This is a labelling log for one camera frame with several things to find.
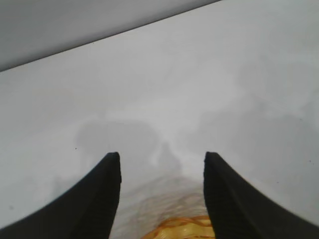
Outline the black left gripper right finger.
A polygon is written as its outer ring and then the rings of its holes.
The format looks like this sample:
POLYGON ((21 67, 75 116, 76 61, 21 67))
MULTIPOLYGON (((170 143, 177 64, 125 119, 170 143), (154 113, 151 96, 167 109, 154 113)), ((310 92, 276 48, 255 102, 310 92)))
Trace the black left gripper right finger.
POLYGON ((218 153, 207 152, 203 193, 218 239, 317 239, 318 226, 276 204, 218 153))

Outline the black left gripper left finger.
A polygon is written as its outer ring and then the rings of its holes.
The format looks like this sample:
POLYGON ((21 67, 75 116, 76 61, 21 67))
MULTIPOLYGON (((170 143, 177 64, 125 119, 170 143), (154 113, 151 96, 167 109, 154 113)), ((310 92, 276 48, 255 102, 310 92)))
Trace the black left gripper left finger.
POLYGON ((37 212, 0 230, 2 239, 107 239, 121 189, 120 155, 108 153, 79 182, 37 212))

